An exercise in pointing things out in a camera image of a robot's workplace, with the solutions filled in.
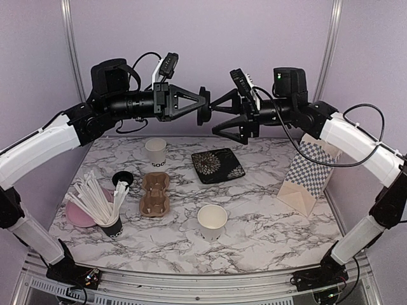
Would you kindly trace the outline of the white paper cup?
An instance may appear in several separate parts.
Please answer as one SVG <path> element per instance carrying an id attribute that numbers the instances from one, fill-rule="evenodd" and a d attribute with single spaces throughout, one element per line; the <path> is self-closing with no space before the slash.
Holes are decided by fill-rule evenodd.
<path id="1" fill-rule="evenodd" d="M 146 154 L 150 165 L 162 168 L 166 164 L 167 142 L 161 138 L 151 138 L 145 144 Z"/>
<path id="2" fill-rule="evenodd" d="M 219 239 L 228 221 L 226 210 L 219 205 L 205 205 L 197 214 L 200 234 L 207 242 Z"/>

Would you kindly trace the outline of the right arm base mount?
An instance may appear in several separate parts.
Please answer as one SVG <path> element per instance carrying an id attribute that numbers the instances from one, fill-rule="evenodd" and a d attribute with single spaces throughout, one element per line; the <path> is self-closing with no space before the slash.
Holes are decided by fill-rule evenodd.
<path id="1" fill-rule="evenodd" d="M 320 261 L 320 266 L 295 271 L 290 279 L 298 292 L 317 289 L 345 283 L 349 279 L 345 266 L 337 263 L 331 256 L 331 251 L 326 253 Z"/>

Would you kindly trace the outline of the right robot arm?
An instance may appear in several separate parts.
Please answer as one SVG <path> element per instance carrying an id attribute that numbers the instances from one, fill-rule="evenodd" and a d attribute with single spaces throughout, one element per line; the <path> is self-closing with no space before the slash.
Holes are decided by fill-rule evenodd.
<path id="1" fill-rule="evenodd" d="M 363 165 L 383 185 L 369 214 L 328 250 L 315 270 L 315 279 L 327 285 L 351 258 L 401 222 L 406 206 L 406 156 L 369 135 L 335 107 L 322 101 L 310 103 L 301 68 L 275 68 L 267 100 L 259 97 L 262 89 L 241 69 L 230 71 L 230 76 L 236 88 L 211 102 L 209 109 L 235 118 L 213 127 L 213 134 L 246 144 L 250 137 L 258 137 L 261 125 L 281 126 L 285 131 L 300 128 L 343 151 L 354 159 L 354 166 Z"/>

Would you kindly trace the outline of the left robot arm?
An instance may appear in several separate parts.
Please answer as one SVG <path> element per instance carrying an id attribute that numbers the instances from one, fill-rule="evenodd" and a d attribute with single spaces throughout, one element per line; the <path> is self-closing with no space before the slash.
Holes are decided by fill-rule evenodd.
<path id="1" fill-rule="evenodd" d="M 203 107 L 206 98 L 168 83 L 177 59 L 161 60 L 152 88 L 130 89 L 129 79 L 141 78 L 124 58 L 106 60 L 91 69 L 92 90 L 86 102 L 59 112 L 43 128 L 1 151 L 1 228 L 34 249 L 67 283 L 80 278 L 80 268 L 65 244 L 57 241 L 26 211 L 15 183 L 52 158 L 83 147 L 125 119 L 173 121 Z"/>

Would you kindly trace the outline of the black plastic cup lid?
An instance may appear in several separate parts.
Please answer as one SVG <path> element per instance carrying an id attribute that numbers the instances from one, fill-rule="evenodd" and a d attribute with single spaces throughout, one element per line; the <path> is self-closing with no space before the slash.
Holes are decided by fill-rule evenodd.
<path id="1" fill-rule="evenodd" d="M 210 109 L 210 91 L 206 90 L 204 86 L 200 87 L 199 95 L 205 99 L 205 104 L 197 110 L 197 125 L 202 126 L 211 119 Z"/>

